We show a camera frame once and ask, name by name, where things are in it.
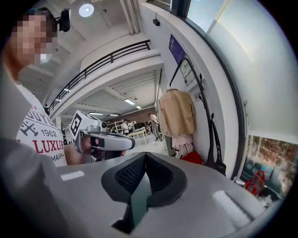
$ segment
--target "black strap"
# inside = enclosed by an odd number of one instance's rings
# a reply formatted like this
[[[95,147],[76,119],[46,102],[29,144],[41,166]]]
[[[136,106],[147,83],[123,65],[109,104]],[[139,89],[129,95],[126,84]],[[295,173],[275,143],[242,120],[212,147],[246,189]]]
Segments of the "black strap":
[[[211,114],[211,122],[212,122],[214,138],[215,138],[215,143],[216,143],[216,149],[217,149],[217,162],[218,161],[222,162],[223,161],[223,159],[222,159],[222,149],[220,147],[218,133],[217,133],[216,126],[215,126],[215,123],[213,121],[213,118],[214,118],[214,113]]]
[[[91,142],[91,146],[96,146],[96,147],[98,146],[97,143],[96,143],[96,137],[91,136],[90,137],[90,142]]]

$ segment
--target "clothing rack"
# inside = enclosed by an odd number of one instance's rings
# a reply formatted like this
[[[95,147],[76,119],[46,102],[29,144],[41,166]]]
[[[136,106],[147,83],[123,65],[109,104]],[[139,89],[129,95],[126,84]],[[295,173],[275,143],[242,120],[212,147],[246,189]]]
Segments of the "clothing rack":
[[[209,152],[208,152],[206,166],[215,169],[215,162],[214,162],[214,155],[213,155],[213,147],[214,147],[213,129],[212,129],[212,122],[211,122],[211,116],[210,116],[210,111],[209,111],[209,107],[208,107],[208,102],[207,102],[207,99],[205,97],[204,88],[203,88],[203,85],[202,85],[202,75],[200,74],[200,80],[201,80],[200,81],[197,74],[196,74],[196,72],[195,72],[194,67],[192,66],[191,61],[188,58],[184,57],[179,62],[178,66],[177,66],[177,68],[174,72],[174,75],[171,79],[171,82],[169,83],[169,86],[171,86],[171,84],[172,84],[172,82],[173,82],[173,80],[174,80],[174,78],[175,78],[175,76],[176,76],[176,74],[177,74],[177,72],[178,72],[178,70],[179,70],[179,68],[180,68],[180,66],[181,66],[181,64],[184,60],[186,60],[188,62],[192,72],[194,73],[194,76],[196,78],[196,82],[199,85],[200,92],[201,92],[201,95],[202,95],[202,97],[199,96],[199,98],[202,100],[202,102],[204,104],[205,111],[206,111],[206,116],[207,116],[207,121],[208,121],[208,129],[209,129],[209,140],[210,140],[210,148],[209,148]]]

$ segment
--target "hanging clothes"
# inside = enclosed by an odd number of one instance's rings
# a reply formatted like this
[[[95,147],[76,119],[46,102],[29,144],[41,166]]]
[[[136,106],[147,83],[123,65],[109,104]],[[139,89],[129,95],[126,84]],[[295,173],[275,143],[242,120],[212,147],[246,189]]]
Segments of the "hanging clothes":
[[[170,88],[159,99],[161,126],[170,137],[192,134],[196,130],[196,113],[188,93]]]

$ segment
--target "floor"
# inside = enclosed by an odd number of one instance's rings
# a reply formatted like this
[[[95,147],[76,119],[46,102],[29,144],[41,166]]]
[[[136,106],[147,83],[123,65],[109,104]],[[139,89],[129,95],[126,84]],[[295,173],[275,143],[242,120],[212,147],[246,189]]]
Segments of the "floor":
[[[159,154],[167,154],[163,141],[158,140],[155,142],[155,136],[150,134],[146,137],[147,144],[145,144],[143,135],[139,135],[139,138],[135,136],[135,147],[131,150],[127,150],[126,154],[135,152],[153,152]]]

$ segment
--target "jacket on hanger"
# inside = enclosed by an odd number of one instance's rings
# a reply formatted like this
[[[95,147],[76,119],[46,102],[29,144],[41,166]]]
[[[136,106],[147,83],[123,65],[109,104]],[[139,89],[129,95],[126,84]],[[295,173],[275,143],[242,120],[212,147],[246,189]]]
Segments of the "jacket on hanger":
[[[196,130],[196,113],[188,93],[169,88],[159,99],[164,134],[170,137],[192,134]]]

